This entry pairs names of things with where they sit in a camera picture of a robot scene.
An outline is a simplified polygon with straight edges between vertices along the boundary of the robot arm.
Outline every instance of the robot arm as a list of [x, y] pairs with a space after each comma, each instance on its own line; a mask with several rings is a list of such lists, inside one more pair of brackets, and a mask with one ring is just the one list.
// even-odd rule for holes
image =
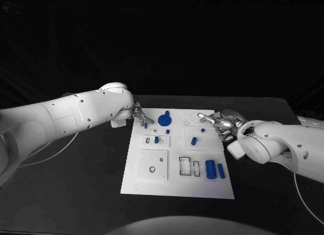
[[210, 116], [198, 114], [198, 117], [201, 121], [213, 123], [224, 142], [237, 137], [227, 146], [236, 159], [247, 155], [260, 164], [279, 163], [294, 173], [324, 183], [322, 128], [282, 125], [275, 121], [246, 121], [243, 116], [230, 110]]
[[0, 110], [0, 186], [21, 161], [44, 144], [111, 120], [112, 127], [127, 119], [154, 123], [122, 83], [109, 83], [89, 92], [43, 103]]

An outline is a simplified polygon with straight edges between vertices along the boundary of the hole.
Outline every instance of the hole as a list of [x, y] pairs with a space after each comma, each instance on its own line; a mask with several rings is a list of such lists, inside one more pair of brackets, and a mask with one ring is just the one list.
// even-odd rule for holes
[[302, 153], [302, 158], [304, 158], [304, 159], [308, 158], [308, 151], [305, 151], [305, 152]]

